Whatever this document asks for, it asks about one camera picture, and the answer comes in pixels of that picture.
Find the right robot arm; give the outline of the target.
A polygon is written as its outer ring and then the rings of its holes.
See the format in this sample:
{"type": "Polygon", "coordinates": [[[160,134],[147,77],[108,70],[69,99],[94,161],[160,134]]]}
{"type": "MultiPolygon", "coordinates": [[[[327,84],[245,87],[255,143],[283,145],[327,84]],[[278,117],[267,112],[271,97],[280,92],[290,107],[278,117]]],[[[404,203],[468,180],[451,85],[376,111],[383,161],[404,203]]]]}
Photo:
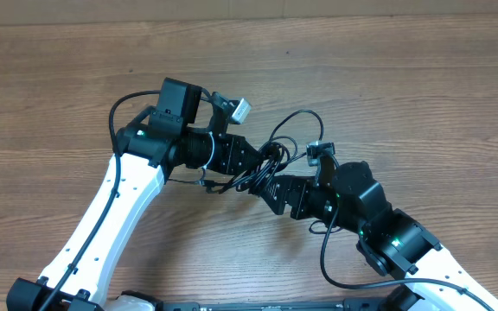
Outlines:
{"type": "Polygon", "coordinates": [[[315,218],[356,233],[367,264],[391,277],[371,286],[395,288],[382,310],[498,310],[498,299],[438,238],[392,207],[366,162],[337,166],[324,159],[315,177],[275,176],[260,196],[277,215],[290,206],[293,219],[315,218]]]}

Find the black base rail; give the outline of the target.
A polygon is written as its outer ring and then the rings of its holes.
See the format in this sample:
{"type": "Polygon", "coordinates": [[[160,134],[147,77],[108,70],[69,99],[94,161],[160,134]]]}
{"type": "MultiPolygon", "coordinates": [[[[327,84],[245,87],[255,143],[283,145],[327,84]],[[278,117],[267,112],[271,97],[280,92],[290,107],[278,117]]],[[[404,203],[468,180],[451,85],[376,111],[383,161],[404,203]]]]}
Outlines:
{"type": "Polygon", "coordinates": [[[346,298],[340,301],[297,301],[261,303],[160,302],[156,311],[375,311],[384,298],[346,298]]]}

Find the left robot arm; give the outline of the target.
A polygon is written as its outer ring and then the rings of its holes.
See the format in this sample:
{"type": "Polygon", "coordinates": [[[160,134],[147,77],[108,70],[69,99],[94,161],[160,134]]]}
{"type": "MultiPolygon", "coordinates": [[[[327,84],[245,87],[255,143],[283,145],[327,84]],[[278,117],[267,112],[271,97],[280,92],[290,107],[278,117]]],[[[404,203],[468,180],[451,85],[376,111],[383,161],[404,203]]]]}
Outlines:
{"type": "Polygon", "coordinates": [[[105,178],[71,238],[34,282],[18,278],[9,310],[100,310],[125,246],[148,205],[176,166],[237,175],[260,155],[227,134],[251,110],[245,98],[167,78],[155,105],[124,128],[110,128],[112,158],[105,178]]]}

